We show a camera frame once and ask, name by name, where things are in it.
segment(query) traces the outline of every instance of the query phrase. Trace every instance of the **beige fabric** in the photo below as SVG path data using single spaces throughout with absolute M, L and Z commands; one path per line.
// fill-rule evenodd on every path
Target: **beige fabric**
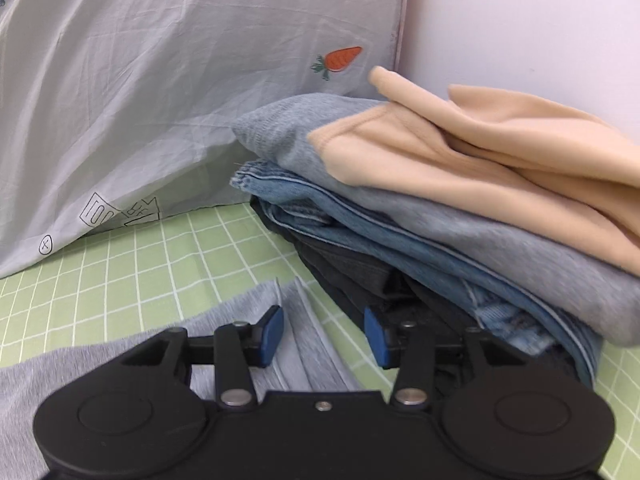
M 350 186 L 429 198 L 543 235 L 640 276 L 640 148 L 587 113 L 450 86 L 450 101 L 377 67 L 390 102 L 311 132 Z

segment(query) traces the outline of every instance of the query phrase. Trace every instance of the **light gray cloth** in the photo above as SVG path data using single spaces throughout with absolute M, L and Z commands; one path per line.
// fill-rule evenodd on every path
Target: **light gray cloth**
M 245 114 L 233 130 L 240 142 L 261 158 L 360 206 L 384 213 L 408 231 L 458 250 L 573 314 L 607 340 L 621 346 L 640 344 L 639 278 L 514 226 L 422 198 L 346 186 L 331 177 L 306 142 L 307 134 L 378 104 L 307 94 Z
M 233 320 L 256 322 L 272 304 L 285 312 L 285 330 L 273 364 L 252 369 L 262 398 L 267 390 L 351 391 L 359 389 L 327 339 L 298 280 L 282 288 L 263 283 L 249 292 L 180 323 L 191 336 L 210 335 Z M 46 465 L 33 439 L 31 423 L 38 405 L 53 391 L 158 332 L 118 341 L 64 348 L 9 368 L 0 368 L 0 479 L 34 480 Z M 193 368 L 191 389 L 201 398 L 214 396 L 212 367 Z

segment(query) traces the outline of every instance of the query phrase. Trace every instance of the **gray cloth on table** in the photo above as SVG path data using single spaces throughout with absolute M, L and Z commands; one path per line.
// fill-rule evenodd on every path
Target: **gray cloth on table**
M 285 330 L 272 365 L 252 369 L 255 389 L 351 391 L 357 380 L 327 339 L 298 280 L 285 286 L 263 283 L 207 312 L 180 323 L 191 336 L 242 319 L 256 322 L 272 304 L 285 311 Z M 0 479 L 34 480 L 46 465 L 33 439 L 31 423 L 38 405 L 53 391 L 145 340 L 158 330 L 113 342 L 54 350 L 9 368 L 0 368 Z M 191 389 L 214 396 L 212 367 L 193 368 Z
M 458 250 L 573 314 L 607 340 L 622 346 L 640 344 L 639 278 L 508 224 L 423 198 L 347 186 L 331 177 L 306 142 L 307 134 L 379 104 L 329 94 L 296 96 L 245 114 L 233 130 L 261 158 L 384 213 L 408 231 Z

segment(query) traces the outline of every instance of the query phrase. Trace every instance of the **silver screw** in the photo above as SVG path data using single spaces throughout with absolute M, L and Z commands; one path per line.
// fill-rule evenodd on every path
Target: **silver screw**
M 332 407 L 332 404 L 327 400 L 318 400 L 316 402 L 316 410 L 319 412 L 328 412 Z
M 427 402 L 429 396 L 418 388 L 403 388 L 396 392 L 396 400 L 405 406 L 417 406 Z
M 220 400 L 224 402 L 227 406 L 245 406 L 254 397 L 247 390 L 243 390 L 242 388 L 233 388 L 231 390 L 227 390 L 226 392 L 222 392 L 220 395 Z

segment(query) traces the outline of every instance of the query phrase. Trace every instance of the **green grid surface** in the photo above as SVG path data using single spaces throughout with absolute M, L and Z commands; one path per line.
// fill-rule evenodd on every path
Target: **green grid surface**
M 0 280 L 0 366 L 55 348 L 118 339 L 185 319 L 260 282 L 299 277 L 360 383 L 389 394 L 394 372 L 374 365 L 362 332 L 335 306 L 293 246 L 247 204 L 199 209 L 80 238 Z M 616 414 L 603 466 L 640 478 L 640 349 L 605 346 L 596 391 Z

